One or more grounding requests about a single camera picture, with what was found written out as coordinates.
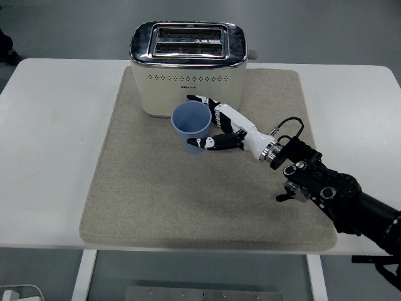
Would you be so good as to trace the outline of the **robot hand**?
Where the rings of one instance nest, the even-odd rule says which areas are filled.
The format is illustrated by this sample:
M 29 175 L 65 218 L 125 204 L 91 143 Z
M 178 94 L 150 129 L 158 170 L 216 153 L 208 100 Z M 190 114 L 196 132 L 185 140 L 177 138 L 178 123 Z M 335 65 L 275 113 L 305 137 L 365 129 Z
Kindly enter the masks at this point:
M 200 95 L 188 95 L 187 99 L 203 103 L 211 111 L 211 122 L 222 130 L 213 137 L 188 138 L 189 145 L 208 151 L 238 148 L 251 152 L 255 159 L 264 158 L 262 153 L 274 137 L 260 133 L 250 120 L 226 103 Z

